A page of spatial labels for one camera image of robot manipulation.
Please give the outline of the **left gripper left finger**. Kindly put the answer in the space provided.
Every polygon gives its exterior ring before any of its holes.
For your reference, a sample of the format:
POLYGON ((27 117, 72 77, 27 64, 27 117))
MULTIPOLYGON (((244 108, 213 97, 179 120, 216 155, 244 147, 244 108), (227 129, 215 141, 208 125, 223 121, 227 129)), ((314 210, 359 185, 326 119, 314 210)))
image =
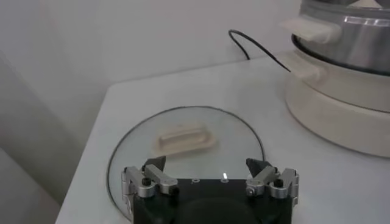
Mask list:
POLYGON ((163 172, 165 163, 166 157, 159 156, 148 159, 141 169, 125 167, 121 172, 122 198, 130 198, 132 195, 151 198, 157 192, 176 196, 179 193, 179 181, 163 172))

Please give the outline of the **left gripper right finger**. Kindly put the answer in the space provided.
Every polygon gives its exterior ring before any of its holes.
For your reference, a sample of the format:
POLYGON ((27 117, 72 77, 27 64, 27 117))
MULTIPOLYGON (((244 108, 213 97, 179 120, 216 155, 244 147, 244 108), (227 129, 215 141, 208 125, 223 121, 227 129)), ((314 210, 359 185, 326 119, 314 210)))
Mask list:
POLYGON ((299 198, 299 174, 286 168, 282 172, 267 161, 246 159, 251 178, 246 180, 246 194, 249 197, 264 195, 272 198, 297 200, 299 198))

